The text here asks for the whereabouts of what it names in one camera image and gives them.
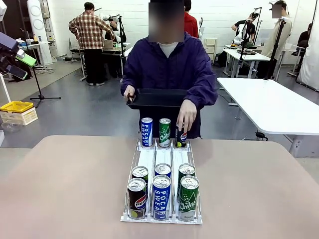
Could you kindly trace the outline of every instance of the can dispenser rack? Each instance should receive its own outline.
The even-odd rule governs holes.
[[[153,212],[153,178],[155,176],[155,166],[159,163],[166,163],[171,166],[171,189],[170,189],[170,204],[168,219],[159,221],[154,219]],[[121,222],[136,222],[136,223],[170,223],[170,224],[192,224],[202,225],[202,214],[201,214],[201,201],[200,191],[196,200],[196,210],[193,221],[181,221],[178,218],[178,201],[176,199],[177,187],[178,187],[178,169],[181,164],[190,163],[195,165],[193,153],[190,142],[187,143],[185,148],[176,148],[171,140],[170,147],[161,148],[158,142],[154,140],[151,147],[143,147],[140,140],[137,141],[131,170],[128,181],[131,179],[131,171],[136,166],[144,166],[149,171],[149,183],[148,183],[148,199],[146,201],[146,212],[143,219],[133,219],[130,217],[130,200],[129,193],[126,188],[125,201],[124,201],[124,212],[121,216]]]

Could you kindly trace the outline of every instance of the person's right hand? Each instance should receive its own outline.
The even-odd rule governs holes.
[[[133,86],[127,86],[126,87],[126,90],[125,90],[125,92],[124,92],[124,99],[125,99],[125,101],[128,101],[128,100],[130,100],[130,101],[133,101],[133,99],[134,99],[134,94],[135,94],[135,89],[134,89],[134,87]]]

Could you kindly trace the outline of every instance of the green can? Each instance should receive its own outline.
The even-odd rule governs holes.
[[[170,146],[170,119],[159,120],[159,145],[162,148]]]
[[[182,177],[185,176],[195,176],[196,169],[193,165],[189,163],[181,164],[178,169],[178,187],[177,187],[177,201],[179,202],[179,193],[180,193],[180,181]]]
[[[196,210],[199,180],[194,176],[185,176],[180,181],[179,219],[193,221]]]

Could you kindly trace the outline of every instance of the beige shirt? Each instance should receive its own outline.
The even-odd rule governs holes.
[[[276,23],[276,25],[273,29],[273,32],[270,34],[269,39],[266,42],[263,51],[261,52],[261,54],[263,54],[264,56],[271,57],[271,55],[273,54],[274,45],[276,42],[276,38],[278,35],[279,26],[280,26],[281,21],[282,20],[278,20],[278,22]],[[280,36],[278,48],[277,48],[276,55],[275,55],[276,60],[279,60],[280,55],[285,48],[286,41],[287,41],[288,37],[290,36],[291,29],[293,28],[293,22],[290,20],[290,18],[286,18],[285,21],[286,21],[286,24],[284,25],[282,34]]]

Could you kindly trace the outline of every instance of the can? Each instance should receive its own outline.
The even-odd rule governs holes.
[[[155,176],[166,175],[170,178],[171,167],[167,163],[159,163],[155,166]]]
[[[179,202],[179,193],[180,193],[180,181],[184,176],[195,176],[196,169],[193,165],[189,163],[181,164],[178,169],[178,187],[177,187],[177,201]]]
[[[146,182],[142,178],[132,178],[128,183],[130,197],[130,217],[140,219],[146,211]]]
[[[132,178],[142,178],[146,183],[146,198],[149,197],[149,171],[143,166],[137,166],[132,169]]]
[[[167,148],[170,145],[170,119],[159,120],[159,145]]]
[[[170,178],[166,175],[155,176],[153,180],[154,219],[167,220],[169,216]]]
[[[142,128],[142,145],[145,147],[151,147],[153,144],[153,119],[143,118],[141,120]]]
[[[196,210],[196,199],[199,190],[199,180],[194,176],[185,176],[180,181],[179,219],[193,221]]]
[[[176,124],[176,133],[175,133],[175,146],[176,148],[184,148],[186,146],[186,140],[187,140],[187,132],[184,133],[184,126],[181,128],[181,131],[178,130],[178,123]]]

